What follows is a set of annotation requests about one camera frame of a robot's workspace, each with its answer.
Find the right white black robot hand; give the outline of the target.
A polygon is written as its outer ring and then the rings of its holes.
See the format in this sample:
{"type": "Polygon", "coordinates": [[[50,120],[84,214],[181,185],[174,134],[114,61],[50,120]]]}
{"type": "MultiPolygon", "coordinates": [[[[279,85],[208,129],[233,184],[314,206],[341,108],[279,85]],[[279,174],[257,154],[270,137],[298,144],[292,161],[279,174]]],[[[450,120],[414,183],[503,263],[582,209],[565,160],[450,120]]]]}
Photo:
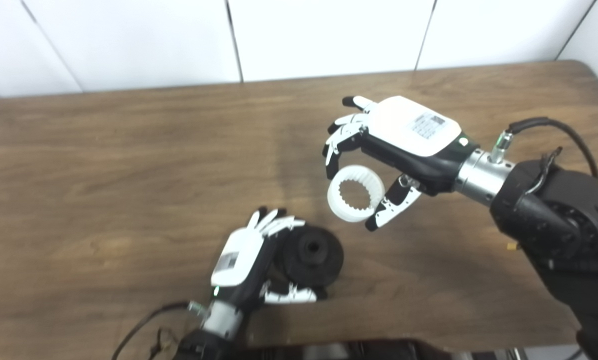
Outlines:
{"type": "Polygon", "coordinates": [[[322,149],[326,198],[338,218],[375,231],[422,195],[456,192],[462,166],[478,149],[456,120],[404,96],[345,96],[342,104],[357,112],[329,125],[322,149]],[[397,179],[385,188],[368,167],[340,167],[341,155],[356,150],[398,170],[397,179]]]}

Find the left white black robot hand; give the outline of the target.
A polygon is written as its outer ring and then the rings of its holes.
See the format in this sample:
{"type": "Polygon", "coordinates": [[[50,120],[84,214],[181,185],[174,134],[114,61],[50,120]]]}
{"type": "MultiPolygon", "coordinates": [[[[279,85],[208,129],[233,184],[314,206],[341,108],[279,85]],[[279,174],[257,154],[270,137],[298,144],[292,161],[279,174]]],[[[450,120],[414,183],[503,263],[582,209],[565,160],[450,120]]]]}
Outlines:
{"type": "Polygon", "coordinates": [[[261,206],[244,227],[226,240],[210,276],[212,298],[249,313],[262,305],[289,305],[324,300],[327,293],[296,280],[274,285],[269,270],[290,235],[306,230],[306,221],[289,215],[285,208],[261,206]]]}

